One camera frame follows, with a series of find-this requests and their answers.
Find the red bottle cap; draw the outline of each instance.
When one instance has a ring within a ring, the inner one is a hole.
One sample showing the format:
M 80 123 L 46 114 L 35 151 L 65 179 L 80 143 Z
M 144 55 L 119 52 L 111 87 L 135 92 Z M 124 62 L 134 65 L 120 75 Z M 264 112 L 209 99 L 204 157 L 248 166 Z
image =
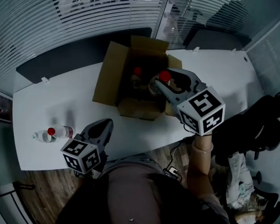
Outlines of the red bottle cap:
M 55 129 L 48 128 L 48 135 L 54 135 L 54 134 L 55 134 Z
M 142 75 L 142 69 L 141 69 L 141 67 L 135 67 L 135 68 L 134 68 L 133 74 L 136 75 L 136 76 L 138 76 L 138 77 L 141 77 L 141 75 Z
M 159 79 L 161 81 L 164 81 L 167 83 L 171 79 L 171 75 L 170 75 L 169 71 L 166 71 L 166 70 L 161 71 L 159 74 Z

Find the box flap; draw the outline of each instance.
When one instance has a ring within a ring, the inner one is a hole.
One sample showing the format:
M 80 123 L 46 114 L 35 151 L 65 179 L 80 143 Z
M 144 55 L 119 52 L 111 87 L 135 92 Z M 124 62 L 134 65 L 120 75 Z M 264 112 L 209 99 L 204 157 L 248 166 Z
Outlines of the box flap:
M 131 47 L 132 48 L 142 48 L 155 50 L 165 53 L 168 49 L 169 43 L 161 40 L 156 40 L 153 38 L 148 38 L 144 36 L 131 36 Z
M 110 42 L 92 101 L 115 106 L 128 52 L 128 47 Z
M 172 55 L 168 55 L 168 67 L 182 69 L 182 61 Z
M 173 116 L 173 117 L 176 116 L 175 111 L 173 110 L 171 104 L 169 104 L 168 101 L 166 101 L 166 106 L 165 106 L 165 111 L 164 111 L 164 113 L 165 113 L 166 115 L 169 115 L 169 116 Z
M 157 103 L 134 98 L 123 98 L 117 108 L 120 115 L 138 119 L 155 120 L 162 115 Z

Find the white cloth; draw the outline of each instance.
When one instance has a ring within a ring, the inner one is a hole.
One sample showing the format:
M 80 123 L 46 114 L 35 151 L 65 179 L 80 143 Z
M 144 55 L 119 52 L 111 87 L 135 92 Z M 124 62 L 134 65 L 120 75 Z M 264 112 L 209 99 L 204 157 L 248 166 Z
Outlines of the white cloth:
M 256 223 L 256 216 L 255 215 L 249 215 L 246 217 L 242 217 L 239 221 L 238 224 L 254 224 Z
M 230 171 L 227 177 L 226 202 L 229 208 L 240 209 L 248 202 L 254 191 L 253 180 L 246 166 L 244 154 L 236 152 L 228 162 Z

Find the cable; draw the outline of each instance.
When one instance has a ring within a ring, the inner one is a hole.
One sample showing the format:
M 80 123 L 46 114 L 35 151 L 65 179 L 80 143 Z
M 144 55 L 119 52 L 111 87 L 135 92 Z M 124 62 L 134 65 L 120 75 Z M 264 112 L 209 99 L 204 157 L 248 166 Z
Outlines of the cable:
M 172 154 L 172 158 L 174 158 L 174 154 L 175 154 L 176 150 L 177 150 L 177 148 L 174 150 L 174 152 Z
M 185 124 L 183 124 L 183 129 L 184 129 L 185 131 L 189 132 L 189 133 L 193 133 L 193 134 L 195 134 L 193 131 L 187 130 L 187 129 L 186 129 L 186 125 L 185 125 Z
M 197 135 L 195 132 L 190 131 L 190 130 L 187 130 L 185 124 L 183 124 L 183 129 L 184 129 L 185 131 L 189 132 L 189 133 L 193 133 L 194 135 Z
M 168 169 L 168 167 L 170 166 L 170 164 L 173 162 L 173 155 L 172 155 L 172 152 L 175 152 L 175 150 L 182 144 L 182 141 L 184 139 L 186 139 L 187 137 L 183 138 L 181 141 L 179 141 L 178 145 L 176 145 L 175 147 L 173 147 L 171 150 L 170 150 L 170 156 L 171 156 L 171 161 L 170 163 L 168 164 L 168 166 L 166 167 L 166 169 Z
M 177 175 L 179 175 L 179 176 L 181 177 L 181 179 L 180 179 L 180 181 L 179 181 L 179 183 L 181 183 L 181 182 L 182 182 L 182 176 L 181 176 L 177 171 L 175 171 L 174 173 L 177 174 Z

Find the cardboard box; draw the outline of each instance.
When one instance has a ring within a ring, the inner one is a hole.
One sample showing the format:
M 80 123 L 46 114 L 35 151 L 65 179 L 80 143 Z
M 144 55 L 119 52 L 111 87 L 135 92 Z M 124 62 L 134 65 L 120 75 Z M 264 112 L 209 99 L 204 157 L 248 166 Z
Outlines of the cardboard box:
M 131 37 L 131 47 L 110 42 L 98 77 L 93 101 L 117 106 L 120 115 L 155 120 L 164 111 L 174 116 L 163 96 L 159 98 L 135 97 L 127 85 L 131 71 L 141 63 L 152 74 L 170 68 L 182 68 L 182 62 L 167 56 L 168 42 L 141 36 Z

